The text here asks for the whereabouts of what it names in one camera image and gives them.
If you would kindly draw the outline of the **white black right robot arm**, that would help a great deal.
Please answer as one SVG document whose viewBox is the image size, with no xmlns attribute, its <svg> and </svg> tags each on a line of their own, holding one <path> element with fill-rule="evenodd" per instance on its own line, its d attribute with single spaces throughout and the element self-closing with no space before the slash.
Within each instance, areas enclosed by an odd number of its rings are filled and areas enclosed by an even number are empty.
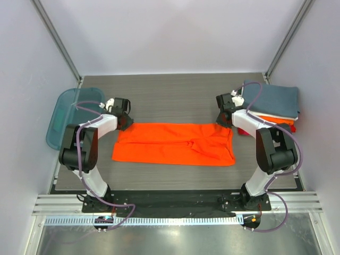
<svg viewBox="0 0 340 255">
<path fill-rule="evenodd" d="M 219 114 L 216 123 L 236 127 L 255 138 L 257 168 L 240 191 L 240 206 L 254 210 L 265 199 L 274 179 L 298 162 L 299 156 L 287 124 L 275 124 L 253 116 L 243 108 L 243 98 L 225 93 L 216 96 Z"/>
</svg>

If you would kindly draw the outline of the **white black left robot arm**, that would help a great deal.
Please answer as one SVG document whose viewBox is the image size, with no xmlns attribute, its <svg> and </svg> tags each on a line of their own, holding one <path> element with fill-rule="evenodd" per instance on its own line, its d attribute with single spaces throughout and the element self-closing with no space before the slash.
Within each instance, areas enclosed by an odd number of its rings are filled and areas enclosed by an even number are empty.
<svg viewBox="0 0 340 255">
<path fill-rule="evenodd" d="M 105 103 L 81 101 L 76 109 L 97 115 L 81 124 L 66 126 L 59 162 L 72 171 L 86 189 L 86 195 L 78 194 L 85 212 L 108 212 L 115 207 L 109 185 L 103 180 L 98 167 L 98 142 L 106 134 L 125 131 L 134 120 L 129 116 L 131 102 L 125 98 L 111 98 Z"/>
</svg>

